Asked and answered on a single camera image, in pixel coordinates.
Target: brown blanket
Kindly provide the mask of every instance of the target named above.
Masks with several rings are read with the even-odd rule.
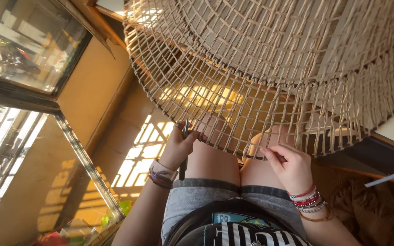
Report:
[[[364,245],[394,246],[394,183],[348,179],[331,197],[336,216]]]

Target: hand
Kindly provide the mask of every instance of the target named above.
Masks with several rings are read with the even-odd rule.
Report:
[[[183,139],[183,131],[178,126],[174,126],[159,163],[170,170],[178,170],[180,164],[193,152],[193,143],[199,136],[200,132],[189,131],[188,137]],[[204,141],[207,139],[205,135],[201,138]]]
[[[311,157],[308,154],[287,144],[261,148],[261,151],[288,193],[299,195],[313,185]]]

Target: black t-shirt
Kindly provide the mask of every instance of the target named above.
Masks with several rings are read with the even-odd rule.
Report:
[[[214,201],[171,228],[164,246],[309,246],[260,207],[243,199]]]

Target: denim shorts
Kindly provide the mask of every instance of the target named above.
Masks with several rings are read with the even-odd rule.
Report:
[[[258,205],[291,228],[294,234],[306,238],[301,218],[285,190],[256,185],[238,187],[216,179],[185,179],[174,181],[169,193],[162,222],[162,243],[171,228],[185,215],[212,201],[234,197]]]

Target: woven spokes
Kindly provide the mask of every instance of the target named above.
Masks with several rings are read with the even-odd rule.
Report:
[[[124,13],[148,97],[224,151],[332,153],[394,112],[394,0],[146,0]]]

